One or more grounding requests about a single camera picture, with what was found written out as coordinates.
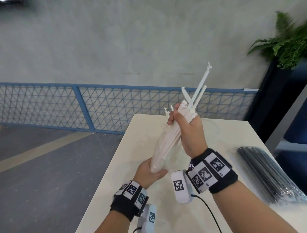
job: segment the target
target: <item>hand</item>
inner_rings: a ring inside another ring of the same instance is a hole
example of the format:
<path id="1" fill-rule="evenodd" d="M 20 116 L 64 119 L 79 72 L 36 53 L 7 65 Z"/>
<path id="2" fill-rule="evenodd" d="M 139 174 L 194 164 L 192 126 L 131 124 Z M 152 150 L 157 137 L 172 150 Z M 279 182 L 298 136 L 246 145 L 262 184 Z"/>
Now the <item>hand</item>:
<path id="1" fill-rule="evenodd" d="M 174 111 L 171 112 L 167 124 L 171 125 L 174 120 L 179 124 L 182 146 L 188 156 L 195 158 L 208 148 L 203 124 L 199 116 L 196 116 L 189 124 L 184 116 L 177 111 L 179 105 L 180 103 L 175 104 Z"/>
<path id="2" fill-rule="evenodd" d="M 148 189 L 154 182 L 167 174 L 166 169 L 162 169 L 158 173 L 152 174 L 149 168 L 150 162 L 151 158 L 142 162 L 136 170 L 133 178 L 133 180 L 140 184 L 144 189 Z"/>

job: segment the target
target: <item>black cable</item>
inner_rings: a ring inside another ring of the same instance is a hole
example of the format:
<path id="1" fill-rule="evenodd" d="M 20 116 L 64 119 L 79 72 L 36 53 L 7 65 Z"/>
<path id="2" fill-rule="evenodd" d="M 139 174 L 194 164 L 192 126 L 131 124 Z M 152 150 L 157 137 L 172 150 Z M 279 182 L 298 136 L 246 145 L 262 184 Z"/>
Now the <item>black cable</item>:
<path id="1" fill-rule="evenodd" d="M 142 227 L 136 228 L 132 233 L 135 233 L 137 230 L 140 230 L 140 229 L 142 229 Z"/>
<path id="2" fill-rule="evenodd" d="M 192 197 L 197 197 L 197 198 L 199 198 L 200 200 L 202 200 L 203 203 L 205 203 L 205 201 L 204 201 L 201 197 L 199 197 L 199 196 L 197 196 L 197 195 L 194 195 L 194 194 L 191 194 L 191 196 L 192 196 Z M 214 218 L 214 221 L 215 221 L 215 223 L 217 224 L 217 227 L 219 228 L 220 233 L 222 233 L 222 231 L 221 231 L 221 229 L 220 229 L 220 226 L 219 226 L 219 224 L 217 223 L 217 221 L 216 221 L 216 219 L 215 219 L 215 217 L 214 217 L 212 211 L 210 210 L 209 206 L 207 205 L 207 203 L 205 203 L 205 205 L 207 206 L 207 208 L 209 209 L 210 213 L 212 214 L 212 217 Z"/>

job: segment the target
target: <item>wrist strap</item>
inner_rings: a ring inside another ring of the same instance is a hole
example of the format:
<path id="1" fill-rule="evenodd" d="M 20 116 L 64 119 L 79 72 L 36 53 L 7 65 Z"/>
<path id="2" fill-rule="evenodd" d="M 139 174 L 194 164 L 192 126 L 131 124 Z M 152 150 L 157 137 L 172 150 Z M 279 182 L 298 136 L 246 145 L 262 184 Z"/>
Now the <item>wrist strap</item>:
<path id="1" fill-rule="evenodd" d="M 193 158 L 189 167 L 186 175 L 198 193 L 208 189 L 212 194 L 217 193 L 238 180 L 230 163 L 210 148 Z"/>
<path id="2" fill-rule="evenodd" d="M 122 213 L 131 222 L 134 216 L 141 215 L 147 201 L 147 191 L 135 181 L 128 181 L 114 194 L 110 211 Z"/>

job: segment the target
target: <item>metal mesh panel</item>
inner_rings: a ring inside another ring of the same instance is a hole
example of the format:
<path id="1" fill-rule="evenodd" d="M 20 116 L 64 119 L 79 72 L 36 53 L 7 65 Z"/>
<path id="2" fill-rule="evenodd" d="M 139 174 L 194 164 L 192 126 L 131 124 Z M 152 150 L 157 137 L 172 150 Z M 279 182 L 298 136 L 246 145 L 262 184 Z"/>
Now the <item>metal mesh panel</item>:
<path id="1" fill-rule="evenodd" d="M 89 129 L 72 87 L 0 85 L 0 122 Z"/>
<path id="2" fill-rule="evenodd" d="M 164 108 L 181 102 L 181 91 L 80 87 L 96 130 L 124 132 L 133 115 L 164 115 Z M 200 117 L 242 120 L 255 94 L 205 93 L 197 112 Z"/>

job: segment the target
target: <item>white table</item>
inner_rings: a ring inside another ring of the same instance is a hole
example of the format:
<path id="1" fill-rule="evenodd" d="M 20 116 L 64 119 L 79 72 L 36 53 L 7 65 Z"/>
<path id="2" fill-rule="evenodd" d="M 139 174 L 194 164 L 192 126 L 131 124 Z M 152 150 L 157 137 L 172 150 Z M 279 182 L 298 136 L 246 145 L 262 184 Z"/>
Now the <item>white table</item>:
<path id="1" fill-rule="evenodd" d="M 269 151 L 247 121 L 202 119 L 208 146 L 222 154 L 237 172 L 239 180 L 257 196 L 253 183 L 244 174 L 236 155 L 231 150 L 239 146 L 258 146 Z M 76 233 L 93 233 L 107 216 L 112 195 L 120 186 L 131 180 L 138 165 L 154 153 L 165 116 L 135 114 L 110 165 L 89 204 Z M 157 206 L 155 232 L 219 232 L 209 210 L 198 199 L 187 205 L 176 202 L 171 184 L 171 172 L 187 169 L 189 157 L 180 150 L 169 162 L 169 173 L 148 189 L 149 201 Z M 211 208 L 223 233 L 231 232 L 209 191 L 200 194 Z M 297 231 L 306 232 L 307 205 L 272 207 Z M 129 232 L 137 225 L 138 218 L 130 224 Z"/>

